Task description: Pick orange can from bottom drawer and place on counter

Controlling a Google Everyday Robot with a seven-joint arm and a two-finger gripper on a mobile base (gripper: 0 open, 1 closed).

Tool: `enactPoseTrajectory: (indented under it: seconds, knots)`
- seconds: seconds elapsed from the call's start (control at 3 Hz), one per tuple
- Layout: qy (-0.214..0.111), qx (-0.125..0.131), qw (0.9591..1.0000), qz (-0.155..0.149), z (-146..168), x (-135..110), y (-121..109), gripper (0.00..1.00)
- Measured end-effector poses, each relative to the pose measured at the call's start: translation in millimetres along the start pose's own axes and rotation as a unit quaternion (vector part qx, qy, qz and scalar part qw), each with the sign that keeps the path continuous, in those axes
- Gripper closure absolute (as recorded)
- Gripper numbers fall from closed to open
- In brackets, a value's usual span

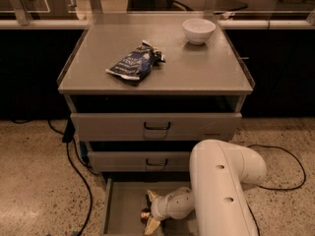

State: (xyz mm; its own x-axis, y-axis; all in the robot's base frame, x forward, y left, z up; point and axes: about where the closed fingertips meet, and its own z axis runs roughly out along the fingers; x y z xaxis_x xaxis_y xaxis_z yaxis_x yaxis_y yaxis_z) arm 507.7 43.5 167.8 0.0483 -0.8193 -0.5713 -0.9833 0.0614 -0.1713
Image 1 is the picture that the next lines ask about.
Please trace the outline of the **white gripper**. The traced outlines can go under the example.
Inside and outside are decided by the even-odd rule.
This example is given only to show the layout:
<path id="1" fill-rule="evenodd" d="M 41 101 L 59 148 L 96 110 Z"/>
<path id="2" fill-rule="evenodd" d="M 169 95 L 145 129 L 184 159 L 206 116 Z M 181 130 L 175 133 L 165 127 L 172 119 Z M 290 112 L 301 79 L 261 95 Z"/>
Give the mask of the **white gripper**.
<path id="1" fill-rule="evenodd" d="M 148 219 L 144 234 L 152 235 L 158 229 L 160 221 L 174 218 L 179 209 L 174 196 L 171 194 L 160 196 L 152 190 L 148 190 L 147 194 L 151 201 L 151 214 L 153 217 Z"/>

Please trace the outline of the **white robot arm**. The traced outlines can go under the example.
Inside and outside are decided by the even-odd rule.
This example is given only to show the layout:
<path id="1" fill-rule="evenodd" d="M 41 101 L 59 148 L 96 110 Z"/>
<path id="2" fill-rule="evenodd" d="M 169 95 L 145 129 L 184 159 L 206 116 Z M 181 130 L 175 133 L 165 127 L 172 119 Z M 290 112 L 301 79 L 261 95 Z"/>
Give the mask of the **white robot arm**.
<path id="1" fill-rule="evenodd" d="M 151 211 L 143 212 L 144 233 L 152 235 L 168 218 L 196 214 L 198 236 L 258 236 L 258 226 L 246 202 L 243 187 L 260 185 L 267 166 L 249 147 L 219 140 L 197 143 L 190 154 L 191 186 L 165 196 L 148 190 Z"/>

